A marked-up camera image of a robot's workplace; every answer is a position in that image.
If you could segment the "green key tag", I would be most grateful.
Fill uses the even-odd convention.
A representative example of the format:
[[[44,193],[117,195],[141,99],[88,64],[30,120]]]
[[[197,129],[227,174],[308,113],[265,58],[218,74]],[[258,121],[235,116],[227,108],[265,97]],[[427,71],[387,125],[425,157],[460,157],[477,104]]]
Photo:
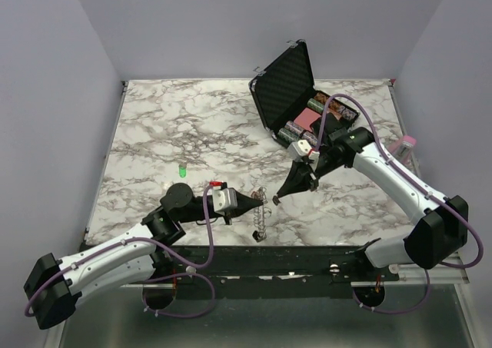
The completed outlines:
[[[178,165],[178,174],[180,178],[185,178],[187,176],[187,168],[185,165]]]

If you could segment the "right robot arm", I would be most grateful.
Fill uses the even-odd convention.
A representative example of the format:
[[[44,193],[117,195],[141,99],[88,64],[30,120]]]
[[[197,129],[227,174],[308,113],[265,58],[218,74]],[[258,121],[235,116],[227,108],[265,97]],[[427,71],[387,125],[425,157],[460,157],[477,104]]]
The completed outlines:
[[[366,128],[348,131],[334,118],[316,120],[321,128],[321,146],[315,149],[305,139],[290,143],[293,157],[289,174],[273,198],[317,189],[319,180],[339,167],[349,167],[371,179],[407,215],[413,230],[406,236],[377,238],[359,249],[354,272],[371,280],[391,264],[416,264],[429,270],[467,242],[468,204],[459,196],[434,191],[385,150]]]

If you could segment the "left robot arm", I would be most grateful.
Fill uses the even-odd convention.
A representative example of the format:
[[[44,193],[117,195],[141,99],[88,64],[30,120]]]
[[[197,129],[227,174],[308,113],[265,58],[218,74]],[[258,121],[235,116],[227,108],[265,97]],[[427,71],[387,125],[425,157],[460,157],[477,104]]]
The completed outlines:
[[[185,183],[173,184],[159,206],[122,235],[62,258],[53,254],[38,258],[23,286],[28,298],[24,315],[46,330],[67,320],[93,293],[126,283],[165,281],[171,271],[167,258],[204,269],[214,257],[211,220],[222,217],[229,223],[263,203],[225,182],[210,182],[201,196]],[[202,263],[171,249],[185,235],[181,225],[190,222],[203,222],[207,229],[208,256]]]

